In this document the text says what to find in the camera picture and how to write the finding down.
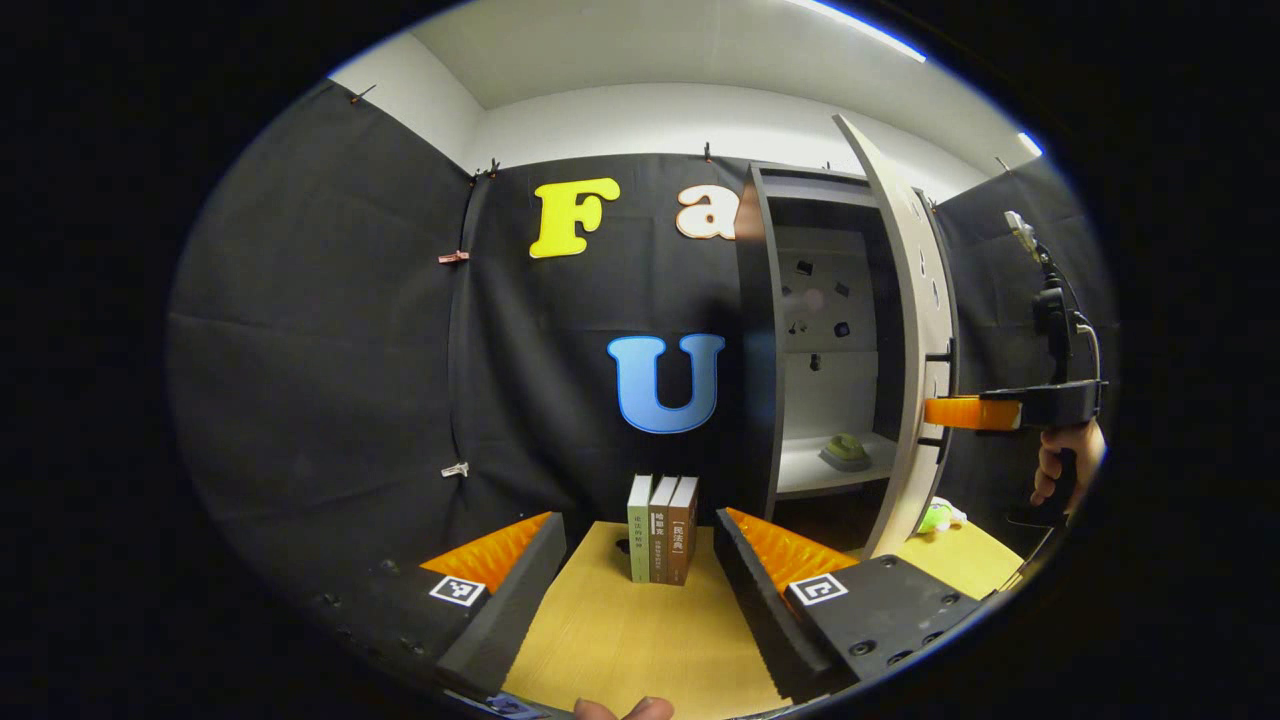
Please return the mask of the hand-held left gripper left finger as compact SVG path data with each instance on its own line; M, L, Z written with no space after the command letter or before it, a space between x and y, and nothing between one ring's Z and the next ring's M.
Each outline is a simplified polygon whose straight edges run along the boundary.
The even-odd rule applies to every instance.
M485 701L502 692L567 548L562 512L541 512L415 566L383 560L311 605L398 682Z

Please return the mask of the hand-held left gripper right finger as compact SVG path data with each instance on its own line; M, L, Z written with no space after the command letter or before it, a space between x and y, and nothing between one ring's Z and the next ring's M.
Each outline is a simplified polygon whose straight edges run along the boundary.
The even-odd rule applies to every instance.
M856 561L736 509L714 551L780 696L800 705L899 670L979 600L895 555Z

